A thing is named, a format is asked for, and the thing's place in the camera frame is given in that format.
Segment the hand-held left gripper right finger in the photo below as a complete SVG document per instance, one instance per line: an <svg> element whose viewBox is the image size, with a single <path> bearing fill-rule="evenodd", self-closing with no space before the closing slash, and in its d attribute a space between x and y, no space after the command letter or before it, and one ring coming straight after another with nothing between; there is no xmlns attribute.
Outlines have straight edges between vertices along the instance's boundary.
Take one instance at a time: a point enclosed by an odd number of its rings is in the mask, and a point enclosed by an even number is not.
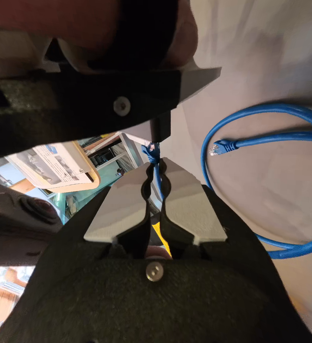
<svg viewBox="0 0 312 343"><path fill-rule="evenodd" d="M164 196L160 232L173 259L185 250L199 250L204 243L223 243L227 234L211 205L201 182L169 158L159 161Z"/></svg>

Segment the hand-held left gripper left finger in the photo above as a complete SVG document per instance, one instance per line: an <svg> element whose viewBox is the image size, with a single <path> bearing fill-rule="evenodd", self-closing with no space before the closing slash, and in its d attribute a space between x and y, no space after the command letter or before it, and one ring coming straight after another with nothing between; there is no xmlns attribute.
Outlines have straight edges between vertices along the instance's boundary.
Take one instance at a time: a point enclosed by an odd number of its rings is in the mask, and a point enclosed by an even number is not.
<svg viewBox="0 0 312 343"><path fill-rule="evenodd" d="M152 164L147 162L113 184L94 216L84 240L120 244L143 259L150 240Z"/></svg>

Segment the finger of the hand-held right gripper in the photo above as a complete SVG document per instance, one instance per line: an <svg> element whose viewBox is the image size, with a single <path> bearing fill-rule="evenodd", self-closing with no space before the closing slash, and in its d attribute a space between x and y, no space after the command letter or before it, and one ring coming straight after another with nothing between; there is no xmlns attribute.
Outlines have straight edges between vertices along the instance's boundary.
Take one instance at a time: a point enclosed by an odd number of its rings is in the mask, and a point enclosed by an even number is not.
<svg viewBox="0 0 312 343"><path fill-rule="evenodd" d="M199 68L182 67L177 68L180 73L179 81L179 101L177 106L184 101L201 92L210 83L218 79L221 75L222 67Z"/></svg>

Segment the black network switch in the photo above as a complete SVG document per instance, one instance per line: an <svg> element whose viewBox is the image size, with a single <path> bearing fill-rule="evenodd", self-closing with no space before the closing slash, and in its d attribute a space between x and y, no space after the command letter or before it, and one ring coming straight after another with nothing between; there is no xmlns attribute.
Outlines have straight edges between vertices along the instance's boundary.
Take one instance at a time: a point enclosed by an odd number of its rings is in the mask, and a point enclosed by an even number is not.
<svg viewBox="0 0 312 343"><path fill-rule="evenodd" d="M171 135L171 111L150 120L151 142L161 143Z"/></svg>

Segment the person's left hand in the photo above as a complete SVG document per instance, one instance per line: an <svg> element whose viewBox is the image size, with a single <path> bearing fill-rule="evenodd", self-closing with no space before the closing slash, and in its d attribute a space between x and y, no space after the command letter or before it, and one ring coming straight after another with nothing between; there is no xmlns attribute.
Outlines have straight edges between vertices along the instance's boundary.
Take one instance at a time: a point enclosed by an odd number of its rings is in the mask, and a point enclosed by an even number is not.
<svg viewBox="0 0 312 343"><path fill-rule="evenodd" d="M145 252L145 259L172 260L172 257L162 246L148 246Z"/></svg>

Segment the person's right hand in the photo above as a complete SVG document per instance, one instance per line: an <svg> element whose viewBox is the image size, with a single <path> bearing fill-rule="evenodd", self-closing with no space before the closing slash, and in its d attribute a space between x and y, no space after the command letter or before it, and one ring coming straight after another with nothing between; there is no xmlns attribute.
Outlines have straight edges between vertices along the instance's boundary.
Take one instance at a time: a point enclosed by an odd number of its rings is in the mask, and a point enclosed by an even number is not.
<svg viewBox="0 0 312 343"><path fill-rule="evenodd" d="M184 66L194 56L198 28L190 2L177 1L176 26L165 63ZM113 45L123 1L0 1L0 28L61 38L99 56Z"/></svg>

